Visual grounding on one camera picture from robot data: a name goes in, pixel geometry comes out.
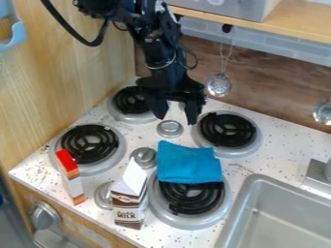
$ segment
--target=blue towel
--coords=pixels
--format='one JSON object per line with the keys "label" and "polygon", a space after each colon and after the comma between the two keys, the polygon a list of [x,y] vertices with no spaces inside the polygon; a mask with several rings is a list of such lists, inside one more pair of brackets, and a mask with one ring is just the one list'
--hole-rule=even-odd
{"label": "blue towel", "polygon": [[221,163],[213,148],[189,148],[162,140],[158,148],[158,179],[187,184],[221,182]]}

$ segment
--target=small box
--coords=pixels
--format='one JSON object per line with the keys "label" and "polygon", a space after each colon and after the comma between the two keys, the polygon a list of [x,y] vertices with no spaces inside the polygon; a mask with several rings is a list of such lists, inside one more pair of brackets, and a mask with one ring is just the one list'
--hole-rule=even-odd
{"label": "small box", "polygon": [[80,179],[79,167],[70,153],[65,149],[57,151],[55,155],[61,165],[59,170],[62,176],[62,181],[67,192],[73,199],[74,205],[84,202],[85,195]]}
{"label": "small box", "polygon": [[111,188],[111,197],[115,224],[140,230],[148,206],[147,174],[134,158]]}

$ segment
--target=red and white box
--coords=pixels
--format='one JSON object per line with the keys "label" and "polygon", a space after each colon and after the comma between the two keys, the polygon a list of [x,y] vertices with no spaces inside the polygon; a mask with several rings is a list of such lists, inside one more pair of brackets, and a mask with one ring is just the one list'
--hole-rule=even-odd
{"label": "red and white box", "polygon": [[75,160],[66,149],[57,151],[55,155],[61,165],[59,170],[63,184],[73,199],[74,205],[84,202],[84,190],[81,183],[79,167],[75,163]]}

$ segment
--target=white speckled surface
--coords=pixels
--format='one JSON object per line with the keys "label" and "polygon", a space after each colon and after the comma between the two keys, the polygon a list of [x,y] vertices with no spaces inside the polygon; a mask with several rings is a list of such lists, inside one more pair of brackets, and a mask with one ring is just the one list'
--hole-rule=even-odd
{"label": "white speckled surface", "polygon": [[[232,190],[232,201],[244,179],[252,173],[263,173],[294,186],[300,186],[310,159],[326,162],[331,156],[331,136],[267,115],[210,100],[203,112],[231,110],[252,118],[263,133],[263,146],[259,151],[243,159],[222,160],[223,171]],[[170,141],[187,146],[196,146],[190,136],[191,127],[186,125],[185,115],[177,104],[171,104],[166,119],[175,119],[185,127],[184,134]],[[115,226],[112,212],[99,209],[93,201],[95,189],[109,180],[116,180],[127,166],[130,153],[141,146],[156,148],[160,138],[156,132],[159,121],[128,125],[115,122],[105,110],[105,103],[82,116],[76,124],[104,123],[120,131],[126,139],[128,150],[125,158],[115,168],[100,175],[83,178],[87,201],[73,206],[61,184],[59,173],[47,157],[47,145],[17,165],[11,177],[30,189],[69,208],[76,214],[115,233],[138,247],[207,248],[213,247],[225,220],[206,230],[181,231],[160,222],[148,210],[141,231]]]}

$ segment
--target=metal sink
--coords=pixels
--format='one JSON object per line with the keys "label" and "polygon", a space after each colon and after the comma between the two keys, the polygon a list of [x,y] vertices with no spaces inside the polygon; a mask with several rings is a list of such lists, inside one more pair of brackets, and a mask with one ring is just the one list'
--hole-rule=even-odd
{"label": "metal sink", "polygon": [[330,248],[331,201],[265,175],[251,175],[215,247]]}

